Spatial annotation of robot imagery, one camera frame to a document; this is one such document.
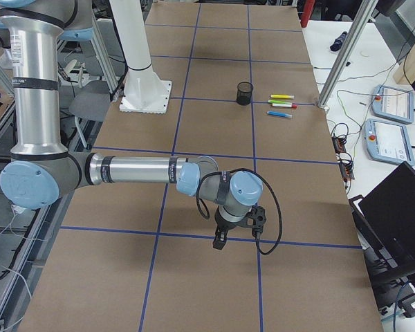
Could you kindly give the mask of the far teach pendant tablet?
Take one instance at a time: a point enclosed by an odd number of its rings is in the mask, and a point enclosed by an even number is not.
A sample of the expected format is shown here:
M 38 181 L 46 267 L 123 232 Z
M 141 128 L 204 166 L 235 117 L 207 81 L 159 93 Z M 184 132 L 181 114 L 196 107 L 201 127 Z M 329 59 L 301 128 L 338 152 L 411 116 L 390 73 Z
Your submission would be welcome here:
M 373 113 L 380 118 L 405 125 L 414 121 L 414 96 L 404 89 L 378 85 L 373 91 L 371 107 Z

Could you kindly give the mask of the grey office chair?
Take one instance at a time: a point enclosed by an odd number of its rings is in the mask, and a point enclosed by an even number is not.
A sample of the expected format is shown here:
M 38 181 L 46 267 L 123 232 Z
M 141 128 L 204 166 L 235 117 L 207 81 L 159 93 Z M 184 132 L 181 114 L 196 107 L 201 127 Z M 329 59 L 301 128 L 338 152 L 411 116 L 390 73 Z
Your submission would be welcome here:
M 96 59 L 86 58 L 77 77 L 80 92 L 69 106 L 69 111 L 74 115 L 75 126 L 82 145 L 85 149 L 89 149 L 79 119 L 103 122 L 110 106 L 111 94 L 105 80 L 89 80 L 84 85 L 82 81 L 84 71 L 95 77 L 104 77 L 104 74 Z

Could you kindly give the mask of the grey usb hub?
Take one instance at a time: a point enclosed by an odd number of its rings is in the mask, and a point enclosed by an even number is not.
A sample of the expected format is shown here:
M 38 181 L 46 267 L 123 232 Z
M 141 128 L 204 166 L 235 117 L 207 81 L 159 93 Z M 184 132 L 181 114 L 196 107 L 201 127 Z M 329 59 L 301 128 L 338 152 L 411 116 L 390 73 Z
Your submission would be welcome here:
M 333 143 L 333 148 L 334 148 L 335 153 L 341 154 L 341 153 L 347 152 L 346 147 L 345 147 L 346 140 L 344 138 L 332 136 L 331 140 Z
M 353 163 L 350 160 L 340 160 L 338 166 L 344 182 L 355 179 L 355 176 L 353 175 Z

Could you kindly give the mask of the green highlighter pen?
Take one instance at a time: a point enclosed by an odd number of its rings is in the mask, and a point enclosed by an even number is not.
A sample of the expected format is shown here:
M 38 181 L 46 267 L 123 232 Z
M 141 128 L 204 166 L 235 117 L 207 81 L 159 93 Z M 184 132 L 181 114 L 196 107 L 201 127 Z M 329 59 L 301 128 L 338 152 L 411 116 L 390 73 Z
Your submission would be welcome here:
M 268 100 L 268 103 L 270 104 L 286 104 L 286 105 L 292 105 L 292 102 L 287 102 L 283 100 Z

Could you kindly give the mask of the aluminium frame post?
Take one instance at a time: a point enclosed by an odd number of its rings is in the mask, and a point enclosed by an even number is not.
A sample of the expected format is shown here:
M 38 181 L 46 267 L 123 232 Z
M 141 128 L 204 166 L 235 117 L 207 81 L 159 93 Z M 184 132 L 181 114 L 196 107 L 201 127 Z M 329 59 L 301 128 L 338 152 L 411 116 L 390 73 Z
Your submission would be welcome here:
M 378 0 L 362 1 L 355 19 L 353 20 L 353 23 L 348 31 L 347 38 L 345 39 L 320 92 L 320 96 L 317 100 L 317 106 L 319 108 L 324 109 L 327 106 L 327 102 L 336 84 L 338 83 L 338 80 L 340 79 L 340 76 L 346 66 L 346 62 L 349 60 L 349 57 L 352 54 L 352 51 L 354 50 L 377 3 Z

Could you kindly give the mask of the folded blue umbrella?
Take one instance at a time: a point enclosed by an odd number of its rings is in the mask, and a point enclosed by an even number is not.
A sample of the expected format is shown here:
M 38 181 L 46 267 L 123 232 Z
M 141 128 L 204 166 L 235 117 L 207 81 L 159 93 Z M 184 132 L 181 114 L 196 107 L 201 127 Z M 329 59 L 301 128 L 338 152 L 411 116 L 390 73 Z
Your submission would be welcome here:
M 332 52 L 338 52 L 342 48 L 342 45 L 347 38 L 347 35 L 348 35 L 348 32 L 343 31 L 342 34 L 339 37 L 337 37 L 334 40 L 334 42 L 329 46 L 330 50 Z

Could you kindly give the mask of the white marker with red cap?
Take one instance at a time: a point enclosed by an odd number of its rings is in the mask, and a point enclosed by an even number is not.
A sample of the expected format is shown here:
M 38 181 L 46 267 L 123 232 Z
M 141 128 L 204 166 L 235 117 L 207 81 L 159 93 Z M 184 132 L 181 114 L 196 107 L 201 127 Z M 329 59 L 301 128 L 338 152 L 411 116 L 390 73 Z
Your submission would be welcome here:
M 296 109 L 297 105 L 293 103 L 272 103 L 272 107 L 287 108 L 287 109 Z

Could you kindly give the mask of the yellow highlighter pen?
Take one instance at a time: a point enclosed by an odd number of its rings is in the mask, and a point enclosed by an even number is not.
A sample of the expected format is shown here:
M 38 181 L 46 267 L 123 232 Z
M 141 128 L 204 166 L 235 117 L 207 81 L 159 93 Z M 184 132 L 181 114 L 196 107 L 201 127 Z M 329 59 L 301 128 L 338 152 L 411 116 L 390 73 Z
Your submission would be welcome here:
M 281 94 L 271 94 L 270 98 L 273 99 L 284 99 L 284 100 L 293 100 L 295 98 L 294 95 L 281 95 Z

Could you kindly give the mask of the black laptop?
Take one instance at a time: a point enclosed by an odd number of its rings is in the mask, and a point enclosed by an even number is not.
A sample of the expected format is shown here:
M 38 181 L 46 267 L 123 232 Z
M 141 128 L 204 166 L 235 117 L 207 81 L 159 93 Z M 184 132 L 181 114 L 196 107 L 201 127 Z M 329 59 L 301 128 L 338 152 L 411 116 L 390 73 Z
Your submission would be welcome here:
M 356 227 L 377 254 L 385 253 L 386 271 L 371 274 L 374 286 L 406 277 L 415 286 L 415 170 L 401 163 L 358 203 Z

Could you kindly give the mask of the teach pendant tablet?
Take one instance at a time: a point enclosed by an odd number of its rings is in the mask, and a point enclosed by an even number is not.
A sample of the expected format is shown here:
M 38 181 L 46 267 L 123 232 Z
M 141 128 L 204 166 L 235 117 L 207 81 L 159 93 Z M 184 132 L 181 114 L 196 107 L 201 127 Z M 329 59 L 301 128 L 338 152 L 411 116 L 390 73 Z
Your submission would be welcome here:
M 414 121 L 414 96 L 404 89 L 378 85 L 373 91 L 371 107 L 373 113 L 380 118 L 405 125 Z
M 403 124 L 367 119 L 363 126 L 367 153 L 372 160 L 394 165 L 415 166 L 407 128 Z

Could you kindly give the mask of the near teach pendant tablet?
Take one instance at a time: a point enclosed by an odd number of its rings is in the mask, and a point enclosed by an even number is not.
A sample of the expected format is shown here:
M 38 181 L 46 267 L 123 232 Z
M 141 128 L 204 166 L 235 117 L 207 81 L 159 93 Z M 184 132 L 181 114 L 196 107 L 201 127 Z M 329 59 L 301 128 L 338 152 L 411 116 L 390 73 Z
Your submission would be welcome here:
M 394 165 L 415 166 L 407 128 L 403 124 L 367 119 L 363 126 L 367 153 L 372 160 Z

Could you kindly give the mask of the black mesh pen cup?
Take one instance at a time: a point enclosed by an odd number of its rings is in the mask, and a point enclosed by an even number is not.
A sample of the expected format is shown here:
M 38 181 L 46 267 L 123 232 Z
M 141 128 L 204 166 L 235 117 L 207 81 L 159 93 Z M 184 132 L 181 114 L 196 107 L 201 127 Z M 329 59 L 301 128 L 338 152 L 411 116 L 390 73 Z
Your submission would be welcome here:
M 236 102 L 241 106 L 246 106 L 251 103 L 253 92 L 253 85 L 250 82 L 240 82 L 237 85 Z

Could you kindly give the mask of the blue highlighter pen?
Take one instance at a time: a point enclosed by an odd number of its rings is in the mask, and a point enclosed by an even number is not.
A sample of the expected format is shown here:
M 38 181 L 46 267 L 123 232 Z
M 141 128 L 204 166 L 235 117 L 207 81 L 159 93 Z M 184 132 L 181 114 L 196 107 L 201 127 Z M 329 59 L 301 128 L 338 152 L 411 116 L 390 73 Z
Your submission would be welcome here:
M 288 118 L 288 119 L 291 119 L 293 117 L 292 114 L 282 113 L 282 112 L 276 112 L 276 111 L 267 111 L 266 113 L 269 116 L 275 116 L 275 117 L 279 117 L 279 118 Z

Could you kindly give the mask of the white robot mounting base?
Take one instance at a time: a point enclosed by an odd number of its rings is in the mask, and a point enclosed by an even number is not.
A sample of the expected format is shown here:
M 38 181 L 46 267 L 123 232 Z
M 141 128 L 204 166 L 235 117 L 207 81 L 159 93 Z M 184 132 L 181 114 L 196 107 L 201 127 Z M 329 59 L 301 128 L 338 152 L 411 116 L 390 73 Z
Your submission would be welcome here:
M 140 2 L 111 1 L 110 6 L 128 67 L 120 110 L 164 114 L 172 82 L 153 69 Z

